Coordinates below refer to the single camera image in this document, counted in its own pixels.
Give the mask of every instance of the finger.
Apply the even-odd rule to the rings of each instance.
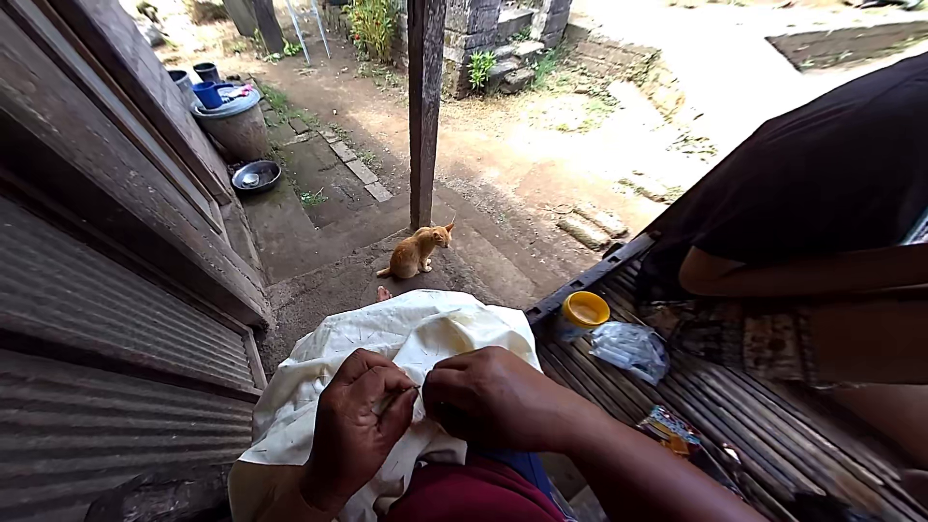
[[[467,370],[468,367],[473,363],[473,359],[478,357],[480,350],[473,350],[471,352],[464,352],[462,354],[457,354],[454,357],[449,357],[448,359],[442,359],[435,363],[433,368],[447,368],[452,370]]]
[[[397,369],[396,365],[383,355],[364,348],[358,348],[345,359],[339,370],[335,372],[332,382],[349,385],[371,368],[378,367]]]
[[[395,444],[412,424],[412,406],[419,396],[416,388],[409,388],[397,397],[380,416],[378,428],[383,438]]]
[[[463,411],[473,410],[476,406],[467,375],[447,368],[432,370],[425,376],[422,402],[425,405],[425,413],[435,419],[438,418],[440,404],[452,404]]]
[[[371,408],[388,394],[404,391],[415,385],[408,375],[395,366],[375,366],[349,386],[348,398],[362,408]]]

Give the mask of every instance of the metal bowl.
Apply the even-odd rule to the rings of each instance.
[[[232,186],[243,194],[257,194],[273,188],[280,181],[280,165],[267,160],[252,162],[232,175]]]

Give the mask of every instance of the plastic bag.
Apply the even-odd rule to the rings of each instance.
[[[610,321],[593,331],[590,354],[656,385],[670,363],[661,337],[649,326]]]

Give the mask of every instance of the bucket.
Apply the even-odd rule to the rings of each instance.
[[[558,338],[573,341],[609,320],[609,305],[591,292],[574,292],[561,304]]]
[[[236,88],[220,87],[218,90],[220,95],[228,96]],[[230,154],[243,162],[251,162],[263,159],[270,151],[264,115],[258,107],[260,99],[261,95],[253,89],[248,96],[233,98],[216,109],[207,109],[202,103],[194,102],[190,111],[203,130]]]
[[[193,103],[193,101],[197,99],[197,96],[193,94],[193,82],[190,81],[190,75],[187,74],[187,71],[171,69],[168,71],[168,74],[171,75],[171,79],[174,80],[174,84],[177,85],[178,89],[180,89],[180,93],[184,97],[184,101],[188,105]]]
[[[194,65],[193,72],[200,77],[202,82],[213,82],[214,84],[222,83],[222,80],[219,79],[219,71],[216,70],[216,64],[209,61]]]

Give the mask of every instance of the person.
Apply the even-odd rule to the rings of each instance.
[[[469,454],[464,465],[414,471],[383,522],[565,520],[531,477],[470,447],[569,456],[612,520],[765,520],[690,463],[498,346],[438,362],[421,390],[392,362],[358,348],[319,398],[308,462],[259,520],[335,518],[410,426],[419,392],[427,415],[467,440]],[[374,405],[387,397],[393,402],[378,415]]]
[[[928,383],[928,302],[894,294],[928,282],[926,121],[928,53],[761,125],[659,227],[643,315],[761,377]]]

